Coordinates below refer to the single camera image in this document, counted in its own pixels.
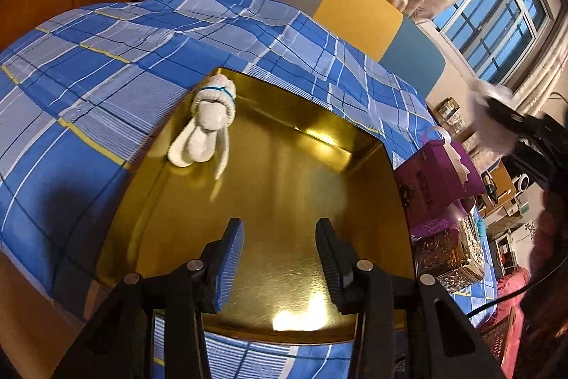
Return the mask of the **window with bars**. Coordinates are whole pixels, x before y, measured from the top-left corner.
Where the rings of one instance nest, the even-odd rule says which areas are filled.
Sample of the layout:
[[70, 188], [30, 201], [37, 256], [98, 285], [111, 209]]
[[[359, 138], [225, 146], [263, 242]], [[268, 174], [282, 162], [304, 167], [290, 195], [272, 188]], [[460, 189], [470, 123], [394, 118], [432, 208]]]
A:
[[458, 0], [433, 22], [477, 78], [497, 85], [516, 74], [552, 11], [545, 0]]

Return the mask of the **white small fan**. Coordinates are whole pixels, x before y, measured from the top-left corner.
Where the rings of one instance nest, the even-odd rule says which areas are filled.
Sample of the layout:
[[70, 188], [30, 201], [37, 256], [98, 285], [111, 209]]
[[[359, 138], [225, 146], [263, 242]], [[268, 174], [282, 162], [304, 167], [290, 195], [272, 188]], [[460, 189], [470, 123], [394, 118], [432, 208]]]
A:
[[530, 186], [530, 177], [526, 173], [517, 175], [512, 180], [517, 193], [523, 193]]

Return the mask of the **clear plastic bag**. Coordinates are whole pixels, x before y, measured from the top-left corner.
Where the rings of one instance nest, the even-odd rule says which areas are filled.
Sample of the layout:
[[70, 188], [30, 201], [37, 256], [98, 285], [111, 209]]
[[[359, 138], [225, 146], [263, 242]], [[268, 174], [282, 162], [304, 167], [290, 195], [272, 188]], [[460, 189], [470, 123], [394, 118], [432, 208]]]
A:
[[489, 115], [487, 99], [495, 98], [507, 108], [512, 104], [512, 92], [504, 86], [475, 79], [470, 86], [469, 106], [473, 114], [473, 127], [479, 134], [480, 146], [499, 156], [510, 154], [515, 147], [517, 136], [499, 124]]

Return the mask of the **gold tray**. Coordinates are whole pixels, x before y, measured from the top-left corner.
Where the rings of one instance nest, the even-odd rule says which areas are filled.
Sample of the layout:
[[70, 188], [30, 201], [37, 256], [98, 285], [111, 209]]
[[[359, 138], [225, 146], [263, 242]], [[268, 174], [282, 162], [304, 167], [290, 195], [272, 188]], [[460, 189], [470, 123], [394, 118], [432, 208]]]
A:
[[245, 244], [229, 300], [208, 331], [287, 344], [354, 336], [331, 303], [315, 242], [319, 219], [392, 275], [414, 274], [410, 239], [385, 145], [304, 97], [229, 71], [237, 90], [229, 161], [172, 166], [166, 153], [190, 117], [182, 101], [119, 203], [96, 263], [113, 285], [130, 272], [165, 274], [198, 257], [230, 219]]

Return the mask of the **right floral curtain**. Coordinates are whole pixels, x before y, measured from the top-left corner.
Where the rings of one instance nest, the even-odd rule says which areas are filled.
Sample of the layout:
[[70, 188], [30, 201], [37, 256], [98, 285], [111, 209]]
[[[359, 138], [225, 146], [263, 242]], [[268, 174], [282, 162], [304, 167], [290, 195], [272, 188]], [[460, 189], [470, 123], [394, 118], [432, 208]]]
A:
[[537, 115], [555, 89], [566, 64], [567, 16], [564, 16], [551, 45], [513, 95], [513, 109], [523, 115]]

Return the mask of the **grey yellow blue headboard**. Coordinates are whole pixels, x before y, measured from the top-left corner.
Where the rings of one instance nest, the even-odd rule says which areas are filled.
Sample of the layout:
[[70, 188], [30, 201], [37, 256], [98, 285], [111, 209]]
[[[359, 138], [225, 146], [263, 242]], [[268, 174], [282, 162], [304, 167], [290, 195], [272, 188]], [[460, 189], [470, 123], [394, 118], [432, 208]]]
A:
[[277, 0], [310, 16], [427, 97], [446, 62], [426, 34], [386, 0]]

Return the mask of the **ornate gold tissue box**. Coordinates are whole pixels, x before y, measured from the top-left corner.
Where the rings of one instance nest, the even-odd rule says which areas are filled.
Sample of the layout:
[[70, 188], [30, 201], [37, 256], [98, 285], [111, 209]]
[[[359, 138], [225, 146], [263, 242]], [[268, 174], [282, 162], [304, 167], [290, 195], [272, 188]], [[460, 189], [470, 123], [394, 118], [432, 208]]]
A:
[[480, 231], [470, 212], [456, 201], [438, 218], [409, 229], [415, 271], [430, 274], [449, 292], [481, 282], [485, 255]]

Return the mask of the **white sock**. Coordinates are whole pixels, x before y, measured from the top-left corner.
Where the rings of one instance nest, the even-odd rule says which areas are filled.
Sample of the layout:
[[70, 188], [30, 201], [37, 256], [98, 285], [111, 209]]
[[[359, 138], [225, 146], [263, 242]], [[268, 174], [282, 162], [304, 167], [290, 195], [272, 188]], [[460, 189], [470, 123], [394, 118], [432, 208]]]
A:
[[169, 146], [173, 166], [189, 167], [216, 157], [214, 178], [222, 177], [229, 160], [228, 129], [236, 117], [236, 97], [234, 82], [224, 74], [205, 80], [192, 99], [189, 122]]

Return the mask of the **pink quilt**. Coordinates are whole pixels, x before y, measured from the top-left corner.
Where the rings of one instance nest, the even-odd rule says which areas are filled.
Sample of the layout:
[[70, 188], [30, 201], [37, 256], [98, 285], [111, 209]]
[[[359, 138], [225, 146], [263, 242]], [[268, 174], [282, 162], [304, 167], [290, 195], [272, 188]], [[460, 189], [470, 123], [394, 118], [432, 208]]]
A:
[[[516, 267], [513, 272], [498, 280], [498, 298], [511, 295], [530, 281], [530, 272]], [[499, 302], [496, 310], [487, 321], [476, 328], [488, 344], [490, 351], [498, 360], [506, 378], [512, 378], [518, 356], [524, 315], [520, 304], [523, 295], [517, 295]]]

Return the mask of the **purple carton box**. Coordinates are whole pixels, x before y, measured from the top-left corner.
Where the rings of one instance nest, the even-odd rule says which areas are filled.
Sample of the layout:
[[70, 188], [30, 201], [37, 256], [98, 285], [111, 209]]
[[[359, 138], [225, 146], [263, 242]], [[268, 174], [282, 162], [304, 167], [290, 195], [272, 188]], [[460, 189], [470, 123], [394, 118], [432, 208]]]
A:
[[418, 239], [455, 227], [485, 193], [465, 148], [439, 126], [426, 130], [422, 147], [394, 175], [409, 232]]

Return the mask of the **jars on desk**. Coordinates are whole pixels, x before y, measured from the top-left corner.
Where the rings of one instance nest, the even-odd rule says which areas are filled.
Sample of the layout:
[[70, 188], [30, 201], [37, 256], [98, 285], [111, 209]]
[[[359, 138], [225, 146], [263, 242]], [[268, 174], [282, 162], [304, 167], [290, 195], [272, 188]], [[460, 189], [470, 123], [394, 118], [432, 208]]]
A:
[[437, 111], [442, 117], [443, 122], [453, 131], [458, 134], [465, 127], [465, 121], [460, 113], [460, 106], [453, 97], [446, 98], [438, 107]]

